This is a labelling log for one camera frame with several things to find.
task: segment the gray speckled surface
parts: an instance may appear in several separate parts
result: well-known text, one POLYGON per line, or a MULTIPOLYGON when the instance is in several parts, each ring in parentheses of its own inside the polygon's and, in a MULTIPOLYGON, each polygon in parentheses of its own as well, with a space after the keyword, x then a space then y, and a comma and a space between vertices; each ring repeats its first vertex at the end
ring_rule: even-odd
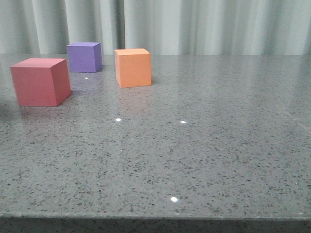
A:
POLYGON ((0 56, 0 216, 311 220, 310 56, 154 56, 127 89, 106 56, 19 107, 29 57, 0 56))

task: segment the block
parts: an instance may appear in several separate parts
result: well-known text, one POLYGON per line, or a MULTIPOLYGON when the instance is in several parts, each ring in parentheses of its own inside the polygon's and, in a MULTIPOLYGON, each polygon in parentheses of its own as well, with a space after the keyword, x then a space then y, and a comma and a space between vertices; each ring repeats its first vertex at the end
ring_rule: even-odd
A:
POLYGON ((71 93, 66 59, 29 58, 10 70, 20 106, 58 106, 71 93))
POLYGON ((71 72, 95 73, 103 68, 100 43, 76 42, 67 45, 71 72))
POLYGON ((121 88, 151 85, 151 57, 147 50, 115 50, 115 61, 117 81, 121 88))

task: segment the red cube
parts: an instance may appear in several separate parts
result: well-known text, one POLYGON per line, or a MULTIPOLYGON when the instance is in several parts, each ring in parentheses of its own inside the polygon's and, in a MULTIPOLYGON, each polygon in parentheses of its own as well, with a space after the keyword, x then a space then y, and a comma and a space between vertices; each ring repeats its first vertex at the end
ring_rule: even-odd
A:
POLYGON ((10 69, 20 106, 58 106, 71 93, 66 59, 29 58, 10 69))

